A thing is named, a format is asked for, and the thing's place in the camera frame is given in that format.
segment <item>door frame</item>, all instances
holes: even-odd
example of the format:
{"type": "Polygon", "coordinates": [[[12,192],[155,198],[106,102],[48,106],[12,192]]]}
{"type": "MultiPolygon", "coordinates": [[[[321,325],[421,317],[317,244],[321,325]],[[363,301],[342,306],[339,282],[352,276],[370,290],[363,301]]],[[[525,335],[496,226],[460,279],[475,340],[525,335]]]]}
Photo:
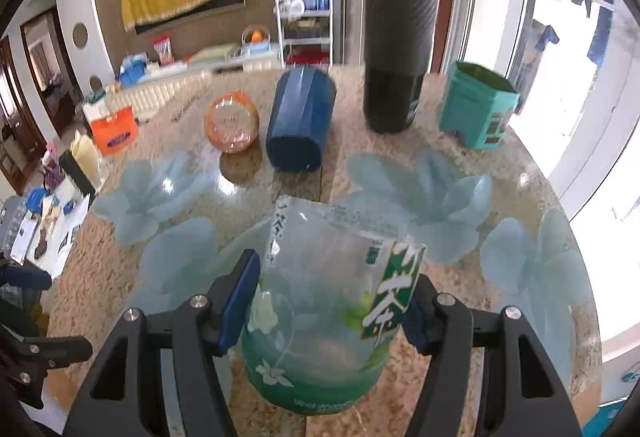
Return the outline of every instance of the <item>door frame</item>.
{"type": "Polygon", "coordinates": [[[5,36],[0,40],[0,57],[6,65],[4,75],[7,83],[9,84],[9,91],[14,99],[18,113],[24,120],[25,125],[27,125],[31,130],[38,150],[44,154],[47,151],[47,141],[44,139],[42,132],[38,128],[38,124],[31,113],[29,102],[24,96],[24,91],[20,86],[20,80],[18,79],[18,73],[15,70],[14,57],[11,54],[11,45],[8,36],[5,36]]]}
{"type": "Polygon", "coordinates": [[[33,18],[30,18],[24,24],[22,24],[20,26],[20,36],[22,37],[22,48],[24,49],[24,56],[27,59],[29,72],[31,73],[31,78],[33,78],[33,83],[36,86],[36,89],[38,89],[38,96],[40,97],[42,106],[47,111],[47,115],[49,116],[49,119],[51,121],[51,124],[53,125],[53,128],[56,129],[56,132],[58,133],[59,136],[62,136],[62,132],[58,130],[58,125],[56,125],[56,122],[54,121],[53,116],[51,115],[49,107],[47,107],[47,102],[45,101],[45,98],[42,95],[42,92],[39,90],[38,79],[36,78],[36,73],[35,73],[35,70],[33,69],[33,64],[31,63],[31,55],[29,53],[29,46],[27,45],[27,35],[24,32],[24,26],[28,26],[32,22],[36,22],[39,19],[41,19],[43,16],[47,16],[48,14],[51,14],[51,16],[53,17],[54,33],[58,40],[58,45],[60,46],[60,54],[62,55],[62,62],[65,64],[66,73],[68,74],[69,79],[71,80],[71,85],[76,89],[79,89],[80,86],[78,85],[76,74],[74,73],[74,69],[71,65],[71,60],[69,59],[69,53],[66,51],[65,39],[62,36],[62,26],[60,26],[60,17],[58,16],[58,8],[56,6],[53,6],[52,8],[49,8],[48,10],[45,10],[40,14],[37,14],[36,16],[34,16],[33,18]]]}

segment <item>round table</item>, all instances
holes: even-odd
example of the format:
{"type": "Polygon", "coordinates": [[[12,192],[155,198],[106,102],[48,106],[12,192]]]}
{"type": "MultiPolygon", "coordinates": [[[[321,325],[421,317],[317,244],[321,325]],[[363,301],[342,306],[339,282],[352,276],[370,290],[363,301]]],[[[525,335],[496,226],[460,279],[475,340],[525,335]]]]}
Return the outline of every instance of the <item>round table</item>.
{"type": "MultiPolygon", "coordinates": [[[[177,199],[168,208],[149,205],[150,211],[162,210],[157,218],[153,215],[119,217],[116,201],[111,206],[115,210],[111,217],[117,218],[115,224],[98,218],[95,207],[92,208],[60,278],[49,335],[83,335],[93,344],[95,356],[124,308],[137,301],[143,303],[143,311],[169,305],[163,303],[162,295],[154,292],[153,280],[147,278],[153,277],[149,273],[154,257],[158,258],[163,237],[169,232],[174,235],[173,240],[179,240],[175,239],[175,234],[179,235],[180,226],[186,221],[200,219],[202,222],[205,219],[207,225],[212,224],[214,232],[209,236],[215,238],[218,255],[220,258],[224,255],[230,261],[238,247],[259,243],[255,230],[259,229],[261,221],[270,217],[279,195],[289,194],[320,202],[344,198],[363,186],[362,179],[354,179],[349,172],[351,168],[353,173],[353,165],[349,163],[358,154],[373,154],[386,162],[391,160],[389,164],[400,165],[419,178],[420,157],[430,149],[445,156],[461,177],[490,176],[492,204],[488,217],[474,227],[478,237],[475,249],[467,248],[460,255],[451,256],[450,260],[454,261],[425,261],[422,271],[436,289],[452,293],[466,306],[496,310],[500,308],[500,302],[508,298],[510,291],[507,289],[515,280],[509,278],[510,264],[501,264],[501,260],[509,262],[513,257],[538,269],[539,278],[530,282],[525,290],[530,299],[529,307],[523,311],[527,319],[538,321],[538,328],[540,317],[544,322],[546,316],[546,340],[554,337],[552,329],[558,325],[554,321],[556,315],[570,323],[571,337],[566,344],[569,346],[564,340],[561,345],[570,350],[569,354],[563,351],[563,356],[571,358],[565,364],[569,373],[566,387],[578,419],[584,425],[596,412],[600,400],[602,355],[593,295],[587,281],[586,291],[562,297],[563,289],[571,289],[574,283],[584,281],[584,264],[551,186],[513,131],[508,129],[497,150],[461,148],[438,130],[436,111],[446,79],[428,75],[424,79],[414,124],[401,134],[375,134],[367,130],[362,114],[362,69],[333,67],[330,75],[336,83],[337,97],[322,168],[311,174],[282,174],[271,166],[264,146],[276,83],[281,75],[281,71],[229,75],[202,73],[183,77],[177,82],[179,93],[140,129],[134,144],[114,158],[110,178],[100,193],[108,194],[118,186],[121,190],[128,186],[128,192],[124,191],[129,193],[129,201],[137,200],[134,198],[135,186],[143,185],[141,181],[148,177],[145,172],[162,173],[171,167],[172,179],[156,184],[177,199]],[[258,109],[259,143],[254,143],[242,154],[221,155],[204,135],[204,113],[215,98],[235,90],[243,90],[258,109]],[[180,187],[186,187],[188,191],[183,193],[180,187]],[[517,236],[527,237],[530,241],[526,254],[522,247],[514,248],[509,242],[512,239],[508,235],[514,230],[517,236]],[[558,233],[564,237],[560,242],[554,241],[558,233]],[[558,249],[554,246],[558,243],[564,245],[558,249]],[[515,253],[503,258],[502,247],[515,253]],[[490,254],[496,251],[498,257],[491,260],[490,254]],[[544,298],[549,299],[548,305],[556,305],[557,310],[545,311],[550,307],[542,305],[547,303],[541,301],[544,298]]],[[[392,177],[388,180],[394,184],[392,177]]],[[[187,229],[190,225],[183,224],[182,228],[187,229]]],[[[184,251],[186,260],[198,258],[191,255],[190,250],[184,251]]],[[[228,265],[227,262],[222,267],[228,268],[228,265]]],[[[179,290],[167,290],[165,285],[162,293],[166,298],[184,295],[181,298],[184,300],[191,294],[206,292],[209,284],[176,287],[179,290]]],[[[171,301],[175,303],[175,298],[167,300],[171,301]]],[[[241,436],[348,434],[400,437],[406,431],[429,364],[429,358],[417,354],[400,331],[380,380],[365,397],[345,412],[306,418],[263,400],[245,377],[240,354],[231,354],[232,388],[228,403],[241,436]]],[[[90,364],[91,361],[63,371],[52,371],[47,380],[48,390],[68,405],[90,364]]],[[[482,352],[474,350],[460,435],[473,434],[481,377],[482,352]]]]}

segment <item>wooden door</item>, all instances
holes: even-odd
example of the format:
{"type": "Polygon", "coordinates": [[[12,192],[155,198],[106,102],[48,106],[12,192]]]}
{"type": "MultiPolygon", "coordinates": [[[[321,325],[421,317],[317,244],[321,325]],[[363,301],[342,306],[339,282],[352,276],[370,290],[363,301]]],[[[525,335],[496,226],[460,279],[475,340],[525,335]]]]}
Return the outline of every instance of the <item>wooden door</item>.
{"type": "Polygon", "coordinates": [[[20,83],[15,77],[14,60],[11,57],[9,39],[0,42],[0,105],[11,126],[16,141],[22,147],[29,162],[42,157],[46,144],[35,125],[31,110],[26,105],[20,83]]]}

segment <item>doorway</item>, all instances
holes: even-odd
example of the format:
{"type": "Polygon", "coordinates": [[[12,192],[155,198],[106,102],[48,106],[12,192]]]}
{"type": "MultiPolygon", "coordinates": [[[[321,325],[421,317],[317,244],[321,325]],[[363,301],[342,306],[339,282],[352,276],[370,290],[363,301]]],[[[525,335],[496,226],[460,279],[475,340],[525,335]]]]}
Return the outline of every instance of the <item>doorway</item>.
{"type": "Polygon", "coordinates": [[[20,26],[33,83],[58,136],[74,125],[81,101],[78,81],[66,51],[58,10],[50,8],[20,26]]]}
{"type": "Polygon", "coordinates": [[[46,143],[15,76],[8,37],[0,41],[0,109],[0,170],[21,195],[46,143]]]}

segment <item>orange box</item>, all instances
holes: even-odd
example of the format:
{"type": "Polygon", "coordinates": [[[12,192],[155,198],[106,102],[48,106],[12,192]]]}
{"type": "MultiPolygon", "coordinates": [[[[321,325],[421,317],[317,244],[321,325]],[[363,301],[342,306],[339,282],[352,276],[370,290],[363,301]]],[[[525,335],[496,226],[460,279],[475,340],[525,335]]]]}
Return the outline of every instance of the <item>orange box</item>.
{"type": "Polygon", "coordinates": [[[94,141],[103,156],[117,152],[138,136],[138,124],[133,108],[119,110],[101,120],[91,122],[94,141]]]}

